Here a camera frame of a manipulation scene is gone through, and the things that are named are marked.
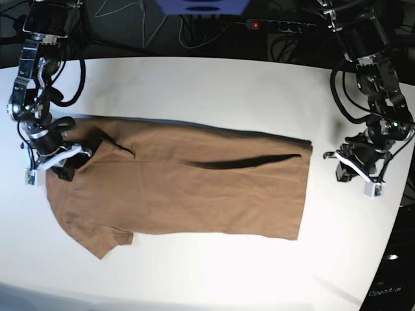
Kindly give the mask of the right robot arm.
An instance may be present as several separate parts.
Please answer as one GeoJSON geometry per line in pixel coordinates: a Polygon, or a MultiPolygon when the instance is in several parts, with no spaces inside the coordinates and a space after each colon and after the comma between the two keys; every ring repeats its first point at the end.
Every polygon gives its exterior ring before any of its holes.
{"type": "Polygon", "coordinates": [[[51,104],[61,108],[73,105],[86,82],[86,63],[77,51],[80,81],[70,100],[54,88],[62,74],[70,49],[69,36],[82,6],[81,1],[33,1],[22,31],[27,34],[19,57],[7,112],[17,124],[22,147],[28,153],[25,183],[38,186],[50,170],[64,181],[72,181],[75,170],[94,154],[98,141],[68,141],[73,130],[72,117],[54,119],[51,104]]]}

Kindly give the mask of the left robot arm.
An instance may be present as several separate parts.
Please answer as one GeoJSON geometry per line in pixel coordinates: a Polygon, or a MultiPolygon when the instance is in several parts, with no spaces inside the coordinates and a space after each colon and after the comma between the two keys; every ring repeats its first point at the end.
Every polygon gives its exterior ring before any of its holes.
{"type": "Polygon", "coordinates": [[[347,137],[344,144],[325,158],[337,158],[339,182],[360,176],[367,182],[382,183],[396,154],[390,150],[414,138],[414,120],[399,86],[390,59],[390,44],[371,1],[319,1],[321,10],[343,48],[344,59],[332,70],[330,90],[341,114],[352,124],[365,124],[365,131],[347,137]],[[336,88],[340,68],[356,66],[356,83],[368,100],[367,115],[355,118],[345,109],[336,88]]]}

